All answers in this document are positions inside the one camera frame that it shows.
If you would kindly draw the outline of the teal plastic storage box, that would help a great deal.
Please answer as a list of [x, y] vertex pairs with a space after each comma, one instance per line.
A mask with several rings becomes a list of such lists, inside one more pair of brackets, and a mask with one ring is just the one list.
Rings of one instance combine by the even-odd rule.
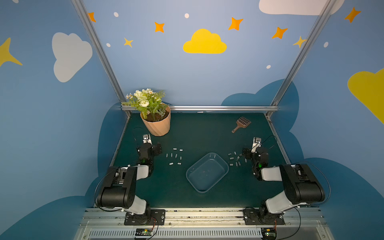
[[216, 153], [208, 153], [186, 171], [186, 179], [200, 194], [207, 193], [229, 172], [229, 164]]

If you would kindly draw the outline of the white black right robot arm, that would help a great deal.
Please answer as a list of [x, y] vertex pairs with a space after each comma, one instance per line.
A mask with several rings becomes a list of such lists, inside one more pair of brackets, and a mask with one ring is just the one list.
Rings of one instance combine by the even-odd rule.
[[262, 139], [254, 137], [252, 147], [243, 149], [245, 159], [252, 161], [252, 173], [259, 181], [282, 182], [284, 190], [262, 201], [259, 215], [279, 215], [301, 205], [322, 202], [324, 188], [307, 164], [285, 164], [269, 167], [268, 149]]

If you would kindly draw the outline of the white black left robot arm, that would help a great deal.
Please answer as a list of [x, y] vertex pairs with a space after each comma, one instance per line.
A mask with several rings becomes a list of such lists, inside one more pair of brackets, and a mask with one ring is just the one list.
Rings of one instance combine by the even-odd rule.
[[110, 167], [98, 183], [94, 196], [97, 208], [105, 212], [123, 210], [129, 217], [150, 218], [149, 203], [136, 195], [136, 187], [137, 181], [152, 175], [154, 159], [162, 153], [162, 146], [153, 145], [151, 136], [146, 134], [137, 151], [139, 158], [135, 166]]

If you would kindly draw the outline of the terracotta ribbed flower pot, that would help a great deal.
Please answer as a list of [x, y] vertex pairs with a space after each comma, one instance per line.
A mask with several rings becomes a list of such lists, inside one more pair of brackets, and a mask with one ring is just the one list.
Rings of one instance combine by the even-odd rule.
[[166, 135], [170, 131], [170, 128], [171, 128], [171, 109], [169, 106], [166, 108], [166, 112], [168, 113], [167, 117], [161, 121], [158, 121], [158, 122], [148, 122], [147, 120], [145, 120], [143, 118], [143, 114], [140, 113], [140, 116], [141, 116], [145, 126], [147, 127], [147, 129], [150, 131], [150, 133], [153, 136], [161, 137], [161, 136]]

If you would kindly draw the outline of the artificial white flower plant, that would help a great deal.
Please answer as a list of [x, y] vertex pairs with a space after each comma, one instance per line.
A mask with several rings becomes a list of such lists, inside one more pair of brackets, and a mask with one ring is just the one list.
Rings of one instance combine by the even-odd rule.
[[159, 122], [169, 114], [168, 105], [162, 101], [164, 91], [155, 92], [152, 89], [136, 90], [133, 94], [126, 95], [123, 106], [129, 106], [141, 112], [142, 118], [147, 122]]

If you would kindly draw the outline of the right green circuit board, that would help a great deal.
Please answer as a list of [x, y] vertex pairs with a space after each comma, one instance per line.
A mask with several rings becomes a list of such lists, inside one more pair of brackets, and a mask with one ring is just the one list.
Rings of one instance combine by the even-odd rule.
[[261, 234], [262, 234], [262, 240], [275, 240], [277, 238], [276, 229], [262, 228]]

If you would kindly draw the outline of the green circuit board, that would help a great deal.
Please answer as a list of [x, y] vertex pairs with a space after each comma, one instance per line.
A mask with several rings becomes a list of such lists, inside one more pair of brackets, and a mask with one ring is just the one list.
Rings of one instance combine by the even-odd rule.
[[149, 229], [136, 229], [135, 230], [135, 237], [151, 237], [152, 236], [152, 230]]
[[277, 238], [276, 229], [262, 228], [261, 234], [262, 234], [262, 240], [275, 240]]

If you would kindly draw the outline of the left green circuit board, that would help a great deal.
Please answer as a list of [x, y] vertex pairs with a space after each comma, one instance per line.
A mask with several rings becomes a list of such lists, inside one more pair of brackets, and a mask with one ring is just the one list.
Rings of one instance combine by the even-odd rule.
[[136, 229], [135, 230], [135, 237], [151, 237], [152, 236], [152, 230], [149, 229]]

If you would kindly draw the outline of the aluminium right corner post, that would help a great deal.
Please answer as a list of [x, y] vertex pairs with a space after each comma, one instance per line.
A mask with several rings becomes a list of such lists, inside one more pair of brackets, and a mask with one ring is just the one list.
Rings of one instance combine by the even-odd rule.
[[292, 67], [290, 68], [287, 76], [285, 77], [283, 83], [281, 84], [280, 88], [278, 89], [275, 97], [273, 98], [270, 107], [275, 107], [278, 111], [278, 105], [280, 101], [282, 100], [284, 94], [288, 90], [290, 84], [293, 82], [294, 77], [298, 73], [301, 65], [305, 61], [308, 53], [310, 52], [312, 46], [314, 45], [315, 41], [317, 40], [318, 36], [320, 35], [321, 31], [325, 27], [328, 19], [332, 15], [332, 10], [334, 6], [336, 5], [338, 1], [336, 0], [329, 0], [325, 2], [325, 5], [323, 9], [321, 10], [317, 20], [315, 21], [311, 31], [309, 32], [307, 36], [307, 41], [304, 42], [304, 46], [301, 47], [301, 50], [299, 51]]

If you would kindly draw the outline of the aluminium corner post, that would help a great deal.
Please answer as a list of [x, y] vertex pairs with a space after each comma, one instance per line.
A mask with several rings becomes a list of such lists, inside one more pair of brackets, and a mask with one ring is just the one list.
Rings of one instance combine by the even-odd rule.
[[81, 19], [82, 21], [82, 24], [91, 40], [91, 43], [94, 47], [94, 49], [96, 50], [96, 53], [103, 65], [103, 68], [110, 80], [110, 83], [120, 101], [120, 103], [124, 102], [125, 101], [125, 95], [122, 91], [122, 88], [119, 84], [119, 81], [112, 69], [112, 66], [108, 60], [108, 57], [103, 49], [103, 46], [102, 46], [102, 43], [97, 35], [97, 32], [93, 26], [93, 22], [91, 21], [89, 15], [88, 15], [88, 12], [87, 12], [87, 9], [86, 9], [86, 6], [84, 4], [84, 1], [81, 1], [81, 0], [71, 0], [72, 4], [74, 5], [75, 7], [75, 10], [79, 16], [79, 18]]
[[294, 77], [298, 73], [301, 65], [305, 61], [308, 53], [310, 52], [312, 46], [314, 45], [315, 41], [317, 40], [318, 36], [320, 35], [321, 31], [325, 27], [328, 19], [332, 15], [332, 10], [334, 6], [336, 5], [338, 1], [336, 0], [329, 0], [325, 2], [325, 5], [323, 9], [321, 10], [317, 20], [315, 21], [311, 31], [309, 32], [307, 36], [307, 41], [304, 42], [304, 46], [301, 47], [301, 50], [299, 51], [292, 67], [290, 68], [287, 76], [285, 77], [283, 83], [281, 84], [280, 88], [278, 89], [275, 97], [273, 98], [270, 107], [275, 107], [278, 111], [278, 105], [280, 101], [282, 100], [284, 94], [288, 90], [290, 84], [293, 82]]

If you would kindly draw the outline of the aluminium back frame rail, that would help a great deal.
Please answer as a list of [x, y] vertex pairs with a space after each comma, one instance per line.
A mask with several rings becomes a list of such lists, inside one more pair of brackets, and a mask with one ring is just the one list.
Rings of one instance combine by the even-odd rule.
[[276, 112], [277, 106], [169, 106], [174, 112]]

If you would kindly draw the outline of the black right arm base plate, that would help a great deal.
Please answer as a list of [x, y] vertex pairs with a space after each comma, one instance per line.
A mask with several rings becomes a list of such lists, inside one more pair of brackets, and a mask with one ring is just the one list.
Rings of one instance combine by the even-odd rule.
[[271, 214], [264, 209], [245, 208], [243, 216], [246, 225], [285, 225], [282, 214]]

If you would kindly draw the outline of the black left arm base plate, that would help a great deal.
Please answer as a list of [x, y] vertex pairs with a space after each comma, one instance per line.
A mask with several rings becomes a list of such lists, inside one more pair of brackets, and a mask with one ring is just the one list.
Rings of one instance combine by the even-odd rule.
[[166, 210], [154, 209], [146, 211], [143, 215], [126, 213], [125, 226], [149, 226], [156, 223], [158, 226], [165, 224]]

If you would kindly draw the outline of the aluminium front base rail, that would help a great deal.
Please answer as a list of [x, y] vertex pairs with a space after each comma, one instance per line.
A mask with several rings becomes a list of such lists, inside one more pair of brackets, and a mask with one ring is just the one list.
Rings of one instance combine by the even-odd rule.
[[[261, 229], [277, 231], [276, 240], [332, 240], [333, 234], [319, 208], [291, 209], [285, 225], [246, 225], [242, 208], [160, 208], [165, 224], [125, 226], [124, 212], [86, 209], [76, 240], [262, 240]], [[152, 230], [151, 237], [135, 237], [136, 229]]]

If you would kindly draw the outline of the aluminium left corner post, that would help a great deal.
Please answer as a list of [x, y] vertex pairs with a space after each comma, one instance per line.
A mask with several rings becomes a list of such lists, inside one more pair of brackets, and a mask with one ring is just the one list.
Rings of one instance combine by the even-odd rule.
[[91, 43], [94, 47], [94, 49], [96, 50], [96, 53], [103, 65], [103, 68], [110, 80], [110, 83], [120, 101], [120, 103], [124, 102], [125, 101], [125, 95], [122, 91], [122, 88], [119, 84], [119, 81], [112, 69], [112, 66], [108, 60], [108, 57], [103, 49], [103, 46], [102, 46], [102, 43], [97, 35], [97, 32], [93, 26], [93, 22], [91, 21], [89, 15], [88, 15], [88, 12], [87, 12], [87, 9], [86, 9], [86, 6], [84, 4], [84, 1], [81, 1], [81, 0], [71, 0], [72, 4], [74, 5], [75, 7], [75, 10], [79, 16], [79, 18], [81, 19], [82, 21], [82, 24], [91, 40]]

